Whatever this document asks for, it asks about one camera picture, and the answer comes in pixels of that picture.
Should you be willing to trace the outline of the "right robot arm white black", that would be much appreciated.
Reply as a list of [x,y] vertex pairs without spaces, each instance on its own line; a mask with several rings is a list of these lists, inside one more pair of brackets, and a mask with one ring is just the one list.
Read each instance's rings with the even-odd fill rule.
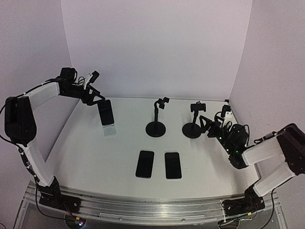
[[248,125],[221,124],[204,116],[199,119],[202,133],[218,140],[236,169],[270,165],[270,168],[261,169],[261,178],[251,188],[257,196],[262,197],[291,178],[304,174],[305,134],[296,124],[270,132],[250,146]]

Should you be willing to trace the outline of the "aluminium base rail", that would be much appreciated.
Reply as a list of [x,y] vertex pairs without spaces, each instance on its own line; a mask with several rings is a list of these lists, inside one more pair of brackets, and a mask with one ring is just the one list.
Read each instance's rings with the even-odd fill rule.
[[14,222],[16,229],[203,228],[285,229],[287,223],[276,194],[264,197],[265,208],[235,215],[241,195],[216,198],[133,198],[96,194],[62,187],[65,197],[77,198],[68,208],[46,205],[28,184]]

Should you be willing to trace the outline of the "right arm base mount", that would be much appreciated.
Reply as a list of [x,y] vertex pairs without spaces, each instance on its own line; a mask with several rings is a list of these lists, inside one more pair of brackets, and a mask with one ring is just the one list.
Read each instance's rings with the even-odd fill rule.
[[226,199],[221,203],[227,216],[254,213],[265,208],[263,197],[259,197],[253,187],[245,190],[243,198]]

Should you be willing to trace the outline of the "black phone stand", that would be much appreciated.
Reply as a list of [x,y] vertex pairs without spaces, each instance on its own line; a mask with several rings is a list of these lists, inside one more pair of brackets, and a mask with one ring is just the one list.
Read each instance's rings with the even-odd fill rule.
[[159,98],[154,103],[154,121],[150,122],[145,128],[146,134],[148,136],[157,138],[165,134],[166,127],[163,123],[158,121],[158,114],[159,109],[164,109],[165,103],[169,103],[169,100],[169,98],[164,97],[163,99]]
[[201,103],[200,101],[191,104],[190,106],[191,112],[193,112],[193,121],[191,123],[186,123],[182,127],[182,133],[190,139],[199,138],[204,129],[204,123],[202,118],[200,117],[200,125],[196,124],[197,117],[199,115],[199,111],[206,111],[206,103]]

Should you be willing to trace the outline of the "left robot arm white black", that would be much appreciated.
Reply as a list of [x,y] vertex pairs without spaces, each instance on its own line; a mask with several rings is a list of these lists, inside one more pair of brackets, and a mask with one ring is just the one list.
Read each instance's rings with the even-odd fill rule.
[[65,67],[56,78],[48,79],[20,95],[6,99],[1,109],[7,136],[5,141],[17,147],[24,166],[40,186],[51,186],[55,178],[37,147],[34,111],[57,96],[80,99],[88,106],[105,101],[105,97],[92,87],[99,75],[94,71],[86,77],[79,77],[74,68]]

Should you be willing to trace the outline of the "black phone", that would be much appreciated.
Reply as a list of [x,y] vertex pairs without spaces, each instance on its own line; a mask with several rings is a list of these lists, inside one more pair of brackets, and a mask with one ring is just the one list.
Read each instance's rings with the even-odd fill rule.
[[139,178],[151,178],[153,171],[154,152],[142,150],[139,153],[135,175]]
[[178,152],[166,152],[165,158],[165,173],[167,179],[181,179],[181,162]]
[[101,100],[98,102],[98,111],[102,126],[114,124],[112,104],[110,100]]

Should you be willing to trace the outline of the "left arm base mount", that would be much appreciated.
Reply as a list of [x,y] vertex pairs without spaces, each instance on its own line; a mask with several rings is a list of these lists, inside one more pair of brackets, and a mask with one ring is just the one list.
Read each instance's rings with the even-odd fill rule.
[[41,205],[67,211],[68,213],[78,213],[81,199],[73,196],[67,196],[61,193],[60,185],[56,177],[49,186],[38,185],[38,191],[41,193],[39,203]]

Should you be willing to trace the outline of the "clear acrylic phone stand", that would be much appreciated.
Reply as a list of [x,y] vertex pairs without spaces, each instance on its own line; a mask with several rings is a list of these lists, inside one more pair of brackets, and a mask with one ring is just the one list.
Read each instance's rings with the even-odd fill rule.
[[102,128],[105,137],[112,137],[116,135],[115,124],[103,125]]

